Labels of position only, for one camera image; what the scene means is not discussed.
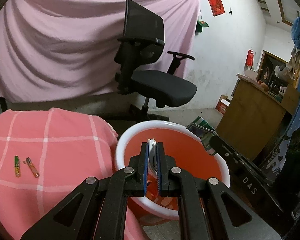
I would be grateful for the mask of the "green battery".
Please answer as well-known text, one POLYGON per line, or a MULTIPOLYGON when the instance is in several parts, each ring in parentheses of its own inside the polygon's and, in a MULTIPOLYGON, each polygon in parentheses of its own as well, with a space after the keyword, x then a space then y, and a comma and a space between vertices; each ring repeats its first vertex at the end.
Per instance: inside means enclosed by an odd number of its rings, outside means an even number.
POLYGON ((17 155, 14 156, 14 171, 15 171, 15 176, 20 177, 21 172, 20 172, 20 159, 17 155))

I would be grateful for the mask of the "white red trash bin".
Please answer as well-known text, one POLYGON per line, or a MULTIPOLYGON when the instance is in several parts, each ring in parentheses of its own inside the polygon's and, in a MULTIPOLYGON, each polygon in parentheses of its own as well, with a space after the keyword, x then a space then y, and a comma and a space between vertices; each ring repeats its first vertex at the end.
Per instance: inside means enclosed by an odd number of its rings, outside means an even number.
MULTIPOLYGON (((140 154, 141 145, 149 139, 162 142, 166 155, 176 165, 194 177, 216 177, 230 186, 230 174, 225 160, 218 154, 209 155, 200 139, 185 126, 167 121, 144 121, 131 126, 120 137, 115 151, 115 167, 120 170, 129 164, 131 157, 140 154)), ((178 219, 176 198, 160 198, 156 177, 148 176, 148 193, 142 198, 130 198, 128 207, 142 225, 158 225, 178 219)))

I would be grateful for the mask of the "green wall ornament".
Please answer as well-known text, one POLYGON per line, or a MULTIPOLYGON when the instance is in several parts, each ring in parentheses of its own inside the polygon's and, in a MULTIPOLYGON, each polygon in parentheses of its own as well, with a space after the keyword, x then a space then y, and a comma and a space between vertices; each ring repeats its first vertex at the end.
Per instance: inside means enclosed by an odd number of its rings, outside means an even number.
POLYGON ((203 29, 207 28, 207 27, 209 27, 209 25, 206 22, 204 22, 204 21, 197 21, 195 32, 196 33, 201 33, 203 31, 203 29))

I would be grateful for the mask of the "pink hanging sheet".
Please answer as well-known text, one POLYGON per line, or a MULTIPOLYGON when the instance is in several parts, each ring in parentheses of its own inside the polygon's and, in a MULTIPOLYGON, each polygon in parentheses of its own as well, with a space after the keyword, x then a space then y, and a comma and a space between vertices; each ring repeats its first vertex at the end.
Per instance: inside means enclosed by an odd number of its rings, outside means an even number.
MULTIPOLYGON (((200 0, 133 0, 162 17, 165 49, 188 53, 200 0)), ((0 11, 0 97, 47 102, 114 92, 126 0, 8 0, 0 11)))

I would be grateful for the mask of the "red hanging bag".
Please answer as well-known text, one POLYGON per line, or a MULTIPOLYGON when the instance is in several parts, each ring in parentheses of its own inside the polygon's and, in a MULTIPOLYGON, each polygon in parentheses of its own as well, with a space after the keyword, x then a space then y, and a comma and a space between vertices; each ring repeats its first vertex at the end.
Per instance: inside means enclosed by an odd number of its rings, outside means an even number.
POLYGON ((252 68, 253 67, 253 63, 254 63, 254 52, 252 49, 248 50, 247 53, 247 58, 246 58, 246 62, 245 62, 245 66, 248 68, 252 68))

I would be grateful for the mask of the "pink checked tablecloth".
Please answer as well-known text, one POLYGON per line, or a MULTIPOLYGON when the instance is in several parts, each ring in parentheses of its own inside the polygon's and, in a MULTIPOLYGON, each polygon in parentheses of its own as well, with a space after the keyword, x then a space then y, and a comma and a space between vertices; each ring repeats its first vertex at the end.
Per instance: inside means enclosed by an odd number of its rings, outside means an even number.
POLYGON ((111 176, 116 146, 117 133, 98 116, 58 108, 0 114, 0 221, 7 232, 20 239, 83 180, 111 176))

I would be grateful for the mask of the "wooden cabinet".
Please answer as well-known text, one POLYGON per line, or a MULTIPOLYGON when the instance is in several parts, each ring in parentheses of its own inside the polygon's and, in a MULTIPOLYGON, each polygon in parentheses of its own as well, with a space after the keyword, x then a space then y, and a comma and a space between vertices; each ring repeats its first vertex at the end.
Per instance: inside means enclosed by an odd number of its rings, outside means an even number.
POLYGON ((295 113, 300 93, 289 85, 277 101, 251 78, 238 74, 232 100, 216 130, 238 153, 254 160, 279 131, 284 117, 295 113))

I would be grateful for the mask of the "red wall poster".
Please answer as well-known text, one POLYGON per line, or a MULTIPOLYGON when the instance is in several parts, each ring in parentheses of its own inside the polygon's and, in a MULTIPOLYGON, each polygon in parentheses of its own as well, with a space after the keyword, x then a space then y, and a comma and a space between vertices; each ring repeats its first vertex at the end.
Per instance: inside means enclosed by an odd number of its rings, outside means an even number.
POLYGON ((225 13, 222 0, 208 0, 214 17, 225 13))

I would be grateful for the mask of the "green cigarette pack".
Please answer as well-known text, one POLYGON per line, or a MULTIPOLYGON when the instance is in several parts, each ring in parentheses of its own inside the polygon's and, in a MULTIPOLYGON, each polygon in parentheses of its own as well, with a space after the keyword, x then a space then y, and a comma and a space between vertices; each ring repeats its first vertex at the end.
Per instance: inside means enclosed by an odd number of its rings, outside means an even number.
POLYGON ((187 126, 187 129, 201 140, 209 155, 216 154, 216 151, 210 145, 210 139, 217 135, 217 132, 204 118, 198 116, 187 126))

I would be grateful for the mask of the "red cardboard box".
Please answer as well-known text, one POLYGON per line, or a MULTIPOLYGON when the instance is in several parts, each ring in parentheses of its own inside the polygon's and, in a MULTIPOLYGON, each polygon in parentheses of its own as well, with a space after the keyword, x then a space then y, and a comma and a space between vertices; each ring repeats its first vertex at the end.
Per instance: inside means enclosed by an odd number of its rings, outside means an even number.
POLYGON ((228 99, 227 95, 221 95, 215 109, 224 115, 230 105, 230 102, 231 101, 228 99))

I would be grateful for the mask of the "framed picture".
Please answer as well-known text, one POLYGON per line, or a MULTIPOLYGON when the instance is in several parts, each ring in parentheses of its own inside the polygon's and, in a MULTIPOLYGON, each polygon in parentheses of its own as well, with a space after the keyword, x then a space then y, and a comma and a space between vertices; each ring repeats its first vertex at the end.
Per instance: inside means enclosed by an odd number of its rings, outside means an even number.
POLYGON ((258 68, 257 82, 265 83, 269 91, 278 94, 281 87, 287 87, 288 83, 282 81, 275 75, 275 67, 281 67, 286 61, 275 56, 274 54, 263 51, 261 61, 258 68))

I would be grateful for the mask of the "white green medicine box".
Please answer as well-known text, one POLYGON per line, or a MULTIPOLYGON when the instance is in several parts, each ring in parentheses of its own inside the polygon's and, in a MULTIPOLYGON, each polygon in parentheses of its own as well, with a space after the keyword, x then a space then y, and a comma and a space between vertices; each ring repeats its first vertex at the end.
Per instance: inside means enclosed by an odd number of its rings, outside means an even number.
POLYGON ((148 139, 147 141, 149 156, 148 156, 148 172, 151 176, 157 177, 157 142, 155 139, 148 139))

